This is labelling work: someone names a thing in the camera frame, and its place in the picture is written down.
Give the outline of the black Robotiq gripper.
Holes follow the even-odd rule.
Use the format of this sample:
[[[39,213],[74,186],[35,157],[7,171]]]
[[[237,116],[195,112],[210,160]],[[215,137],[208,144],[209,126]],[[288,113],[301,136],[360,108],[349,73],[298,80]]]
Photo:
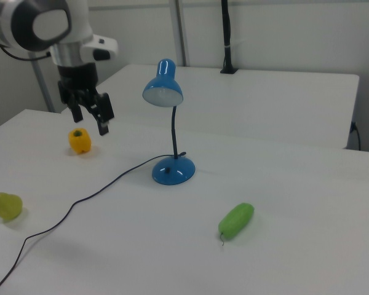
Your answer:
[[[98,132],[103,136],[109,132],[108,124],[114,118],[111,101],[107,93],[97,93],[97,67],[95,63],[82,66],[57,66],[60,75],[58,88],[62,103],[67,103],[73,120],[82,120],[82,111],[78,103],[88,103],[87,110],[97,121]]]

